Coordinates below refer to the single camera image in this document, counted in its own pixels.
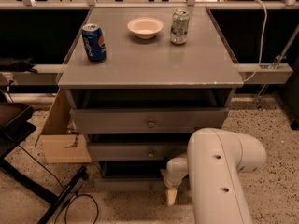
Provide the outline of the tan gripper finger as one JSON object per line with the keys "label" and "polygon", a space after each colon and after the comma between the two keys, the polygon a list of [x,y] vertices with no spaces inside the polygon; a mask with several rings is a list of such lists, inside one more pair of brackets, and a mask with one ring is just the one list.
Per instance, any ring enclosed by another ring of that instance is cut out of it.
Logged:
{"label": "tan gripper finger", "polygon": [[176,202],[178,190],[177,189],[166,189],[165,195],[166,195],[166,204],[168,206],[173,206]]}

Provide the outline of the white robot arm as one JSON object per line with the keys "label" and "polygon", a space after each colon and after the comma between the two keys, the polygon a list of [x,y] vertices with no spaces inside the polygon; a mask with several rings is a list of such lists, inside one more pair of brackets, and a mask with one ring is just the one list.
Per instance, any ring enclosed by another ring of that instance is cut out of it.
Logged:
{"label": "white robot arm", "polygon": [[189,178],[195,224],[253,224],[238,174],[266,163],[263,144],[253,136],[204,128],[192,134],[187,152],[162,170],[167,198]]}

